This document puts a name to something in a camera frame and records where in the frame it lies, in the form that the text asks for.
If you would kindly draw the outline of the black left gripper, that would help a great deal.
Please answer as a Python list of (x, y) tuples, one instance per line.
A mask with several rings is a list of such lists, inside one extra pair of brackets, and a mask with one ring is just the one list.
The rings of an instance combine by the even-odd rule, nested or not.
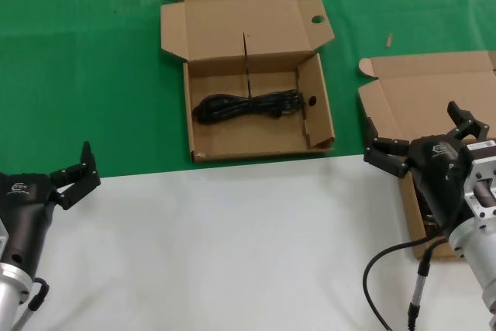
[(39, 266), (56, 203), (76, 205), (101, 184), (91, 144), (84, 141), (80, 163), (50, 174), (2, 174), (1, 221), (9, 235), (1, 262), (26, 273)]

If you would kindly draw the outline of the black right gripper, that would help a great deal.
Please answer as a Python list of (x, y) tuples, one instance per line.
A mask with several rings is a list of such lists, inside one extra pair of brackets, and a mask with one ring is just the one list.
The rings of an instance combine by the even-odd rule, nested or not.
[(425, 136), (411, 143), (380, 137), (372, 118), (367, 117), (363, 155), (366, 163), (397, 178), (404, 178), (410, 166), (415, 185), (445, 237), (472, 217), (463, 196), (470, 162), (461, 140), (471, 135), (483, 142), (488, 134), (488, 125), (455, 101), (449, 102), (447, 113), (455, 125), (447, 135)]

